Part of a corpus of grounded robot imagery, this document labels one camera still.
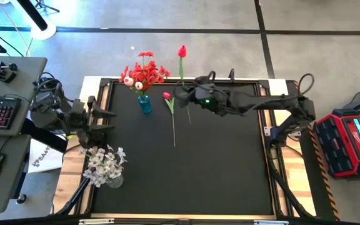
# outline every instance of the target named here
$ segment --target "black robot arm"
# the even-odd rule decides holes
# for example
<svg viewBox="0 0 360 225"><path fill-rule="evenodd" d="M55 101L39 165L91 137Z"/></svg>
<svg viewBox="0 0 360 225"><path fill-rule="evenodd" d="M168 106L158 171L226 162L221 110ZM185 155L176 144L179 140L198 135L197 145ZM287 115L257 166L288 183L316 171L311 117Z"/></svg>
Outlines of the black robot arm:
<svg viewBox="0 0 360 225"><path fill-rule="evenodd" d="M314 82L312 74L305 74L299 83L306 76L311 76L312 78L309 90ZM219 89L214 84L214 78L214 71L211 71L208 76L197 77L191 82L192 85L181 87L183 92L178 93L175 89L174 97L179 100L182 107L187 106L188 103L195 103L199 104L203 109L208 109L220 116L227 114L244 116L252 110L283 109L289 111L291 115L282 124L270 129L270 138L266 142L269 171L274 180L280 185L284 194L289 198L297 213L301 217L312 217L298 202L293 192L280 176L273 163L273 156L271 154L271 147L273 145L285 146L289 133L296 131L296 129L305 128L310 122L315 120L313 102L303 96L308 90L300 93L298 88L299 94L297 96L252 96L244 92Z"/></svg>

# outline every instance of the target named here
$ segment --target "gray desk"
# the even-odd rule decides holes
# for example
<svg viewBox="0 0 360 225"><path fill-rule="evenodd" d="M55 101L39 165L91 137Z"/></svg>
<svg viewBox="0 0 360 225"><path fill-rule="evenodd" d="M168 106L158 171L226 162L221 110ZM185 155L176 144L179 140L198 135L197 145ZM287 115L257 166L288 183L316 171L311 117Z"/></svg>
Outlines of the gray desk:
<svg viewBox="0 0 360 225"><path fill-rule="evenodd" d="M0 148L7 137L0 137ZM30 135L12 137L5 145L2 153L6 154L0 175L0 213L8 206L9 199L16 190L15 183L22 174L22 165L30 147Z"/></svg>
<svg viewBox="0 0 360 225"><path fill-rule="evenodd" d="M36 94L32 82L44 71L47 63L46 58L41 57L0 57L5 64L16 63L17 71L15 79L9 84L0 81L0 96L5 94L17 94L26 99L32 99ZM0 130L0 135L18 135L26 114L29 110L29 103L26 100L21 101L21 106L16 114L10 130Z"/></svg>
<svg viewBox="0 0 360 225"><path fill-rule="evenodd" d="M33 81L37 79L38 74L44 71L46 58L0 57L0 60L5 64L16 63L18 67L17 76L11 83L6 84L0 81L0 96L9 93L32 99L35 95ZM5 133L1 133L0 130L0 148L8 136L14 136L6 143L2 150L7 156L0 175L0 213L5 211L9 199L18 187L16 181L22 173L24 157L29 151L30 135L18 135L28 110L29 103L23 100L11 130L5 131Z"/></svg>

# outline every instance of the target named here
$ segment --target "white flower bouquet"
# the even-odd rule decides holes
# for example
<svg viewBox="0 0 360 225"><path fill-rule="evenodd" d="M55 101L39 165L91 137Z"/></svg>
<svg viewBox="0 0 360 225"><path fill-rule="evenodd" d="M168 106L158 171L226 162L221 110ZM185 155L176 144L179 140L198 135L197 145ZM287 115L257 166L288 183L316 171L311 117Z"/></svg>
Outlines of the white flower bouquet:
<svg viewBox="0 0 360 225"><path fill-rule="evenodd" d="M89 157L87 169L83 176L90 179L90 183L99 188L106 183L108 179L114 179L122 174L122 163L127 162L124 157L126 154L123 148L119 147L117 151L107 145L105 149L81 149L81 153Z"/></svg>

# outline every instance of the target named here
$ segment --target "floor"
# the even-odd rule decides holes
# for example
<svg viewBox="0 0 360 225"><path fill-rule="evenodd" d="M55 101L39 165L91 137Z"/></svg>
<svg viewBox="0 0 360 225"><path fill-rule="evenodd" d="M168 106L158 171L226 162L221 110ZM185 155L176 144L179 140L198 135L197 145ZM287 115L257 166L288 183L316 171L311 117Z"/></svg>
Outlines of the floor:
<svg viewBox="0 0 360 225"><path fill-rule="evenodd" d="M210 70L215 70L218 76L227 76L231 68L238 78L298 80L305 73L314 74L316 83L306 95L315 102L317 118L344 106L360 91L360 32L350 32L360 31L360 1L100 0L96 4L86 0L45 0L45 3L61 10L60 13L39 10L60 27L59 32L45 41L32 40L28 32L21 34L31 43L27 55L48 58L46 70L62 81L69 98L79 96L84 76L118 76L126 65L134 63L140 51L153 51L157 63L175 74L176 52L183 44L188 48L184 60L186 76L200 76ZM4 9L17 27L27 26L11 4L5 4ZM0 26L0 30L12 27L1 8ZM269 32L260 33L263 29ZM20 35L9 30L0 31L0 36L25 54ZM19 55L1 44L10 55ZM28 202L20 206L10 202L0 219L47 215L58 175L59 171L28 175L23 187ZM330 180L341 219L360 222L360 181Z"/></svg>

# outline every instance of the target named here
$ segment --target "red flower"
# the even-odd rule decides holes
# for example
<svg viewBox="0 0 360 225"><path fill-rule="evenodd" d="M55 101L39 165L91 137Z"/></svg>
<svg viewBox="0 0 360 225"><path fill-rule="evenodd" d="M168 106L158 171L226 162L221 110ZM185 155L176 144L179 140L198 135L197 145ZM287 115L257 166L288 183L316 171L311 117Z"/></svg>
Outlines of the red flower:
<svg viewBox="0 0 360 225"><path fill-rule="evenodd" d="M155 55L153 52L145 52L145 56L154 57Z"/></svg>
<svg viewBox="0 0 360 225"><path fill-rule="evenodd" d="M154 57L154 53L153 52L140 52L138 54L138 56L150 56L150 57Z"/></svg>
<svg viewBox="0 0 360 225"><path fill-rule="evenodd" d="M170 72L167 71L165 68L163 68L163 66L161 66L161 68L159 69L159 73L162 75L162 76L170 76Z"/></svg>
<svg viewBox="0 0 360 225"><path fill-rule="evenodd" d="M126 75L122 72L120 74L119 82L123 82L123 79L126 77Z"/></svg>
<svg viewBox="0 0 360 225"><path fill-rule="evenodd" d="M158 83L163 83L165 80L163 79L163 76L159 76L159 77L157 77L157 81L156 82L158 82Z"/></svg>
<svg viewBox="0 0 360 225"><path fill-rule="evenodd" d="M153 52L140 52L139 56L149 56L153 57ZM132 85L135 88L138 87L139 91L147 91L154 83L163 83L164 77L170 76L170 72L167 71L162 66L158 70L155 61L149 61L147 65L142 66L138 62L134 65L134 69L129 71L129 67L126 66L124 72L121 74L119 78L120 82L132 79Z"/></svg>
<svg viewBox="0 0 360 225"><path fill-rule="evenodd" d="M171 96L170 96L169 93L167 93L167 92L164 92L164 93L163 93L163 98L164 98L164 99L170 100L170 97L171 97Z"/></svg>
<svg viewBox="0 0 360 225"><path fill-rule="evenodd" d="M186 57L187 54L187 49L185 46L181 46L179 49L179 52L177 53L179 55L180 58L184 58Z"/></svg>

